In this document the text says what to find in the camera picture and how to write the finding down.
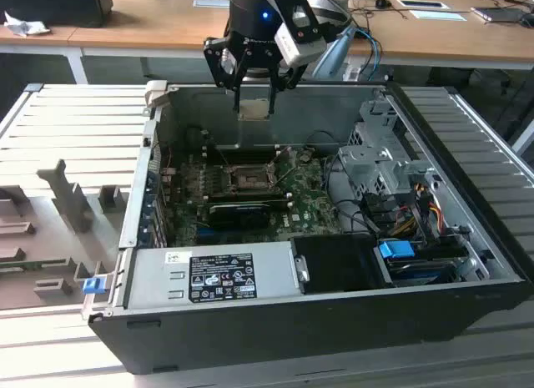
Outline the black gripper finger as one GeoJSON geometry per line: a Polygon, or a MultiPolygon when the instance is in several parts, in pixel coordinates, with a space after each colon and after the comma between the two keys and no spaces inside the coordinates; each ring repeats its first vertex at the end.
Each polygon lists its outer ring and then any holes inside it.
{"type": "Polygon", "coordinates": [[[223,67],[223,54],[228,48],[228,40],[206,40],[204,42],[204,57],[209,66],[215,84],[234,93],[233,110],[239,112],[240,87],[247,71],[247,55],[244,51],[235,58],[233,71],[228,73],[223,67]]]}
{"type": "Polygon", "coordinates": [[[270,79],[268,114],[275,113],[277,93],[296,88],[307,68],[308,65],[304,64],[299,67],[291,67],[285,73],[279,73],[280,60],[273,60],[269,63],[267,67],[270,79]]]}

